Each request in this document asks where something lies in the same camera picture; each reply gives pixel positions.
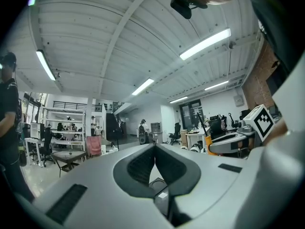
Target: metal shelving unit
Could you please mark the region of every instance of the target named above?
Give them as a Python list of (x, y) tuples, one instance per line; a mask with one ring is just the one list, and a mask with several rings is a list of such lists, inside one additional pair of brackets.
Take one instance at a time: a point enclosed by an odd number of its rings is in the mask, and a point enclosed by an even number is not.
[[(63, 120), (63, 119), (54, 119), (48, 118), (49, 113), (57, 113), (57, 114), (72, 114), (72, 115), (81, 115), (82, 120)], [(64, 122), (64, 123), (81, 123), (81, 132), (73, 132), (73, 131), (52, 131), (53, 133), (61, 133), (61, 134), (81, 134), (81, 141), (64, 141), (52, 139), (51, 143), (61, 144), (61, 145), (81, 145), (83, 150), (85, 151), (86, 143), (85, 143), (85, 111), (84, 110), (75, 110), (75, 109), (59, 109), (59, 108), (49, 108), (43, 107), (39, 112), (39, 123), (43, 123), (44, 126), (47, 126), (47, 121), (52, 122)]]

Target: shelf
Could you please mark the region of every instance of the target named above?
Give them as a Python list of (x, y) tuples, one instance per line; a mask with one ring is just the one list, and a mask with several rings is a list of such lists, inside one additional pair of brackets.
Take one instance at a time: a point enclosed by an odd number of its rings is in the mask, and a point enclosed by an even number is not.
[(63, 122), (63, 123), (82, 123), (81, 120), (60, 120), (60, 119), (47, 119), (43, 118), (46, 121), (55, 121), (55, 122)]
[(44, 107), (44, 109), (48, 110), (49, 112), (54, 112), (58, 114), (75, 114), (75, 115), (83, 115), (83, 110), (77, 110), (77, 109), (59, 109), (59, 108), (48, 108)]
[(51, 143), (61, 144), (61, 145), (83, 145), (83, 141), (64, 141), (57, 139), (51, 139)]
[(63, 134), (82, 134), (82, 132), (74, 132), (74, 131), (53, 131), (53, 133), (63, 133)]

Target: orange object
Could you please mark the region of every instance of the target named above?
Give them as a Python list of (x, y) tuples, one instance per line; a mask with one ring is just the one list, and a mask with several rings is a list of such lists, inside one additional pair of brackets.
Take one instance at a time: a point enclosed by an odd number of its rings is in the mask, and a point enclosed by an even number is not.
[(217, 154), (210, 152), (210, 145), (212, 144), (211, 135), (205, 136), (204, 139), (205, 139), (205, 144), (206, 144), (207, 147), (208, 147), (208, 154), (209, 154), (209, 155), (215, 155), (215, 156), (217, 156)]

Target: pink chair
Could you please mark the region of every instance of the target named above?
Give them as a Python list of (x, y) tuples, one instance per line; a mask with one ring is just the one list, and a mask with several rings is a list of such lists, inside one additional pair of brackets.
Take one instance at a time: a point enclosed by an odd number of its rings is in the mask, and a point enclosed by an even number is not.
[(100, 135), (98, 136), (88, 136), (86, 138), (86, 146), (87, 146), (87, 152), (88, 156), (100, 156), (102, 155), (102, 137)]

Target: brick wall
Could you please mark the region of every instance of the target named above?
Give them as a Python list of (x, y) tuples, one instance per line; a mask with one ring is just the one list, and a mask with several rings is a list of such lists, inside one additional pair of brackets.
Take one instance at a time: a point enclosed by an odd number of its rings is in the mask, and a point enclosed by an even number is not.
[(256, 104), (265, 104), (266, 107), (274, 105), (266, 80), (276, 69), (271, 68), (276, 60), (269, 43), (265, 41), (258, 60), (243, 85), (243, 91), (251, 110)]

